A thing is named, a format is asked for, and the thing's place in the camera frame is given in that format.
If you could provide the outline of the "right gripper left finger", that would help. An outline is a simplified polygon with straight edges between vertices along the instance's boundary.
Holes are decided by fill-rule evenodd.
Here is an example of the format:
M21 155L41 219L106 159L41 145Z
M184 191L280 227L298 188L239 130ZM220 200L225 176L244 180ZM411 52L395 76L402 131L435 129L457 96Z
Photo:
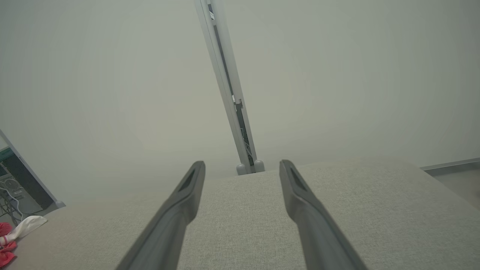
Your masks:
M206 174L203 161L188 169L115 270L176 270L187 226L198 213Z

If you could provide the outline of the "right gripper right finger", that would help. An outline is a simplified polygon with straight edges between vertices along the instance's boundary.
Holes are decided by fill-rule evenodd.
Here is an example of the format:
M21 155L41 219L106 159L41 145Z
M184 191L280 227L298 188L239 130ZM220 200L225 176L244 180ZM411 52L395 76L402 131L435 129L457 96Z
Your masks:
M279 177L287 214L298 227L307 270L368 270L293 162L281 160Z

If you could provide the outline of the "grey partition base rail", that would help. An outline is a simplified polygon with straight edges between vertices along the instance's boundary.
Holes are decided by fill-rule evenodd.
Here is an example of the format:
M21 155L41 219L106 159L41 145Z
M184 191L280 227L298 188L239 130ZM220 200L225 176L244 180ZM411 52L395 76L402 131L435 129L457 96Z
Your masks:
M480 170L480 157L474 159L460 160L449 163L420 167L430 176L445 176L452 173L462 173L465 171Z

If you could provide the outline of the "grey double partition post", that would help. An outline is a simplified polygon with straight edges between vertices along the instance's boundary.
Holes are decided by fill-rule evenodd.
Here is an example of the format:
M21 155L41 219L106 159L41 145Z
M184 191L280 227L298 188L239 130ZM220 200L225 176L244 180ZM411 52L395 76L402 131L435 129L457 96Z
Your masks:
M223 0L193 0L239 156L239 176L265 171L257 157Z

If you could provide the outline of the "red and white jersey shirt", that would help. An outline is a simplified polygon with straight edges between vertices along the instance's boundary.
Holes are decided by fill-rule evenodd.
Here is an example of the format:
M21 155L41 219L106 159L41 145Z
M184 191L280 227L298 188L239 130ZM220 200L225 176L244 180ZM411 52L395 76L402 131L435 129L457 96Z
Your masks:
M47 223L43 216L29 216L13 228L8 222L0 222L0 269L5 268L16 258L14 250L17 239L23 238Z

